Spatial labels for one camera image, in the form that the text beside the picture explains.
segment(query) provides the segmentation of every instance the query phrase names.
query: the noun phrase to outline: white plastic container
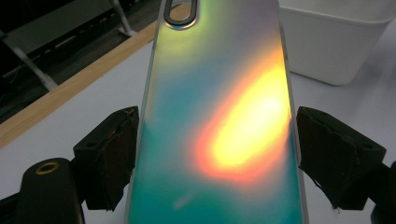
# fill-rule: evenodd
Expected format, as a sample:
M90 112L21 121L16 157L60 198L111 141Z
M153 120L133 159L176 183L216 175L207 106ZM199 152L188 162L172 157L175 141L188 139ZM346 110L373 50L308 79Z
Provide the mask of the white plastic container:
M290 70L333 85L352 80L396 16L394 0L279 0L279 4Z

